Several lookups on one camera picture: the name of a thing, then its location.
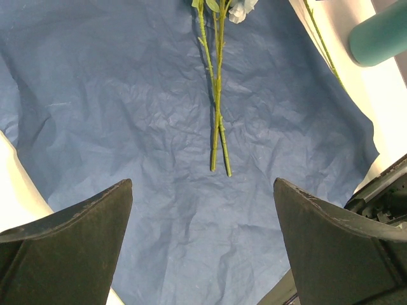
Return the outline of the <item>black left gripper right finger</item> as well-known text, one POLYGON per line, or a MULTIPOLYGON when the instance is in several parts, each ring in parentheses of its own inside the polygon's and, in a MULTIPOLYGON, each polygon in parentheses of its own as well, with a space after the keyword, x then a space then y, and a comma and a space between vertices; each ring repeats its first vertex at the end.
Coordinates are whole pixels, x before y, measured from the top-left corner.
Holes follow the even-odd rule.
POLYGON ((406 304, 406 230, 277 178, 273 193, 302 304, 406 304))

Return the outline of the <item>blue flower bouquet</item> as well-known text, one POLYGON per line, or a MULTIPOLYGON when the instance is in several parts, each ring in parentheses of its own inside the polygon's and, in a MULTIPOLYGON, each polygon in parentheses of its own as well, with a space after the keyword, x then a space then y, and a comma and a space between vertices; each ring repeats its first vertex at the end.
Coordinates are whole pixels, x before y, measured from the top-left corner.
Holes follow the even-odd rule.
POLYGON ((133 207, 125 304, 256 304, 289 261, 281 177, 343 206, 378 156, 373 124, 288 1, 227 22, 232 176, 209 166, 212 107, 189 1, 2 1, 1 131, 54 210, 121 179, 133 207))

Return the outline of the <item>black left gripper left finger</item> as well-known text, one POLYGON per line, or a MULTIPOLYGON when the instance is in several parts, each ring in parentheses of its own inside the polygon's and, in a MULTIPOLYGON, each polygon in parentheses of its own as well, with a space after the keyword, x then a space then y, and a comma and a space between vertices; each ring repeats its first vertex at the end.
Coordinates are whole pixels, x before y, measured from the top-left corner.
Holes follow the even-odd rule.
POLYGON ((124 179, 1 233, 1 304, 105 304, 132 208, 124 179))

